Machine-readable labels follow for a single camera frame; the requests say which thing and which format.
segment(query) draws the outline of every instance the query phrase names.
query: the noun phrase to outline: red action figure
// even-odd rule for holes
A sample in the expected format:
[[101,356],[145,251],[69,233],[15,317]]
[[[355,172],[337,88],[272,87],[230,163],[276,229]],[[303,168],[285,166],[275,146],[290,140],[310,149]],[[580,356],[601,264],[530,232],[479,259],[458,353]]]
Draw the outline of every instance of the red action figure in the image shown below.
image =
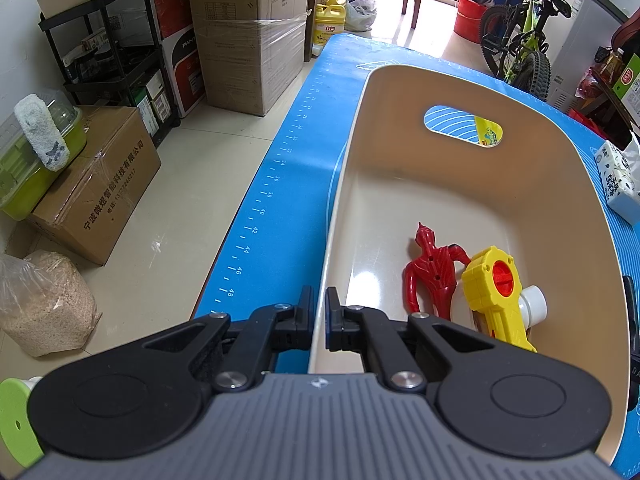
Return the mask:
[[404,268],[404,296],[411,312],[420,312],[415,294],[415,281],[419,278],[429,289],[436,314],[451,318],[451,298],[456,290],[456,269],[453,262],[468,266],[471,259],[459,245],[436,247],[435,233],[418,222],[415,241],[422,254]]

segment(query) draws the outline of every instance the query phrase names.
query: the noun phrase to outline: white tissue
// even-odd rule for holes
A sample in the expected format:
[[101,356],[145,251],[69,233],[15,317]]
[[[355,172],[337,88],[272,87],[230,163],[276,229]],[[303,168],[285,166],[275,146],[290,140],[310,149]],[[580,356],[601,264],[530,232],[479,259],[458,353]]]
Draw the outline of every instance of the white tissue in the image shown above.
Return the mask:
[[69,160],[69,148],[53,122],[45,102],[36,94],[27,95],[14,106],[24,136],[49,171],[59,171]]
[[631,137],[623,152],[607,140],[595,159],[607,205],[635,225],[640,222],[640,145]]

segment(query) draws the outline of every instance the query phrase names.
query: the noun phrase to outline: blue table mat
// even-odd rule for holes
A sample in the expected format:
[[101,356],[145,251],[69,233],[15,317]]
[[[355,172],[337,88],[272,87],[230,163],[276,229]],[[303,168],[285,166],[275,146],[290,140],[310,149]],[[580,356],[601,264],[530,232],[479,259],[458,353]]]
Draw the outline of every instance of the blue table mat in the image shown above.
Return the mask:
[[[508,95],[557,124],[584,161],[609,221],[622,273],[633,277],[640,304],[640,244],[634,229],[606,205],[593,160],[602,145],[600,137],[546,103],[475,70],[400,46],[338,34],[316,61],[258,168],[205,284],[196,316],[217,310],[245,319],[265,304],[296,303],[303,285],[318,293],[335,190],[356,107],[369,72],[387,64],[467,79]],[[472,137],[466,130],[459,134]],[[285,352],[277,369],[304,373],[307,362],[308,352]],[[640,471],[640,408],[627,415],[613,467],[625,478]]]

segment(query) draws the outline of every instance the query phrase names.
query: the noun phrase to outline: silver bolt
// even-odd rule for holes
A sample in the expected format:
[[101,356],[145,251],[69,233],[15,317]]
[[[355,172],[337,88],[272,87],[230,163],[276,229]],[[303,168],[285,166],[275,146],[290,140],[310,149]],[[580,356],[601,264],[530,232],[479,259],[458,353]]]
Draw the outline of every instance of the silver bolt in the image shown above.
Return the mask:
[[246,375],[241,372],[222,372],[216,375],[216,383],[223,388],[239,388],[246,384]]
[[420,386],[423,378],[415,372],[398,372],[391,376],[391,382],[399,388],[415,388]]

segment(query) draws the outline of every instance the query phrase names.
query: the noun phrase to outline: tiled floor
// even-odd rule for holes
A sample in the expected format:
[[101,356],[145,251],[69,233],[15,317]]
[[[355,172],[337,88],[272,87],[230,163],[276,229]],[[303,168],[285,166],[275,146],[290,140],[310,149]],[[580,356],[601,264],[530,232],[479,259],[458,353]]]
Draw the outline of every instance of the tiled floor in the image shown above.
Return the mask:
[[[423,0],[415,30],[412,2],[377,0],[370,36],[486,70],[478,46],[453,34],[455,7]],[[264,118],[201,104],[159,148],[162,167],[136,207],[108,263],[72,256],[103,312],[83,350],[31,358],[0,333],[0,380],[42,375],[67,362],[189,318],[218,248],[255,171],[312,63]],[[36,248],[56,249],[44,237]],[[0,472],[20,467],[0,445]]]

